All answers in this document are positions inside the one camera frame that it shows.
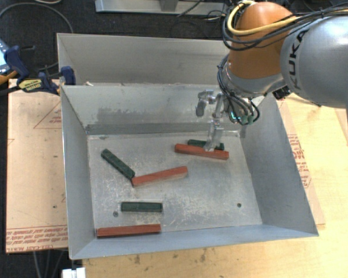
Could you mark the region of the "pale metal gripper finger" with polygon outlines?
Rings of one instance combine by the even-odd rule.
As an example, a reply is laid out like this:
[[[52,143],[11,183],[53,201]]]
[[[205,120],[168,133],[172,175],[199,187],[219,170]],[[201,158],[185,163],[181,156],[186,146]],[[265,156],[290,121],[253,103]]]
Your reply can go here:
[[[205,108],[206,108],[206,100],[200,98],[198,100],[197,106],[195,107],[196,116],[197,117],[204,116]]]
[[[224,151],[224,145],[220,141],[223,134],[223,130],[224,127],[221,125],[219,120],[211,120],[208,131],[208,137],[204,145],[204,150],[208,152],[214,150]]]

